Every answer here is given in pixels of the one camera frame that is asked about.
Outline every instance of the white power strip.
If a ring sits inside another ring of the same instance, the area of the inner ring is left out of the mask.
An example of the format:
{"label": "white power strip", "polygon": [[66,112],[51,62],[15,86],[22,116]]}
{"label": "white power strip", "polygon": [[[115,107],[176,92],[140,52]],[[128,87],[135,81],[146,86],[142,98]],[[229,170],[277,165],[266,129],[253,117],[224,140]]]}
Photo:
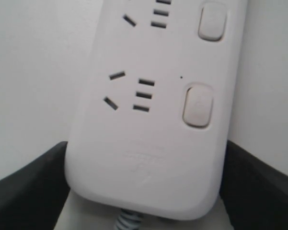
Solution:
{"label": "white power strip", "polygon": [[247,0],[106,0],[66,177],[96,202],[205,215],[222,175]]}

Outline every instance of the white button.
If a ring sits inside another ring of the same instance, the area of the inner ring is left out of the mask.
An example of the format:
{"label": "white button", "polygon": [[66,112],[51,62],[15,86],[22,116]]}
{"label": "white button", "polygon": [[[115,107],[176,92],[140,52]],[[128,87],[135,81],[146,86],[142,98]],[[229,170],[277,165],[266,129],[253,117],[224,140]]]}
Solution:
{"label": "white button", "polygon": [[210,2],[204,5],[201,14],[199,36],[208,41],[218,41],[224,34],[227,9],[221,3]]}
{"label": "white button", "polygon": [[205,85],[193,86],[186,94],[184,122],[190,126],[206,127],[210,122],[212,105],[212,89]]}

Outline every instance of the outlet slot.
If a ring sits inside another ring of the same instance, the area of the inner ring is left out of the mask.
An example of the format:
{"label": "outlet slot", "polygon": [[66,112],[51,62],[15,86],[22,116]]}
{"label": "outlet slot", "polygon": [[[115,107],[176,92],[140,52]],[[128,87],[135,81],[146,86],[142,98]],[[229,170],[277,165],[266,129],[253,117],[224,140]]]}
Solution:
{"label": "outlet slot", "polygon": [[146,99],[152,99],[152,94],[145,93],[145,92],[136,92],[135,94],[137,97],[146,98]]}
{"label": "outlet slot", "polygon": [[117,110],[118,106],[108,97],[104,98],[105,103],[107,103],[112,109]]}
{"label": "outlet slot", "polygon": [[149,85],[149,86],[154,86],[154,81],[153,80],[145,80],[145,79],[139,79],[138,80],[138,83],[139,84],[142,84],[142,85]]}
{"label": "outlet slot", "polygon": [[125,21],[127,22],[127,23],[129,23],[131,26],[136,26],[136,22],[134,21],[134,20],[132,20],[128,15],[124,15],[123,16],[123,19],[125,19]]}
{"label": "outlet slot", "polygon": [[151,26],[154,26],[154,27],[159,27],[159,28],[162,28],[162,29],[166,29],[166,26],[167,24],[166,23],[160,23],[160,22],[151,22]]}
{"label": "outlet slot", "polygon": [[110,75],[110,80],[115,80],[117,78],[121,78],[121,77],[124,77],[126,74],[124,71],[121,71],[121,72],[118,72],[118,73],[114,73],[112,75]]}
{"label": "outlet slot", "polygon": [[162,3],[166,5],[170,5],[172,3],[172,0],[156,0],[157,3]]}
{"label": "outlet slot", "polygon": [[168,11],[161,11],[161,10],[157,10],[157,9],[153,10],[153,14],[160,15],[160,16],[165,16],[165,17],[169,16],[169,12]]}
{"label": "outlet slot", "polygon": [[139,110],[139,111],[142,111],[142,112],[146,112],[148,113],[149,112],[149,107],[145,107],[145,106],[142,106],[142,105],[133,105],[133,109],[134,110]]}

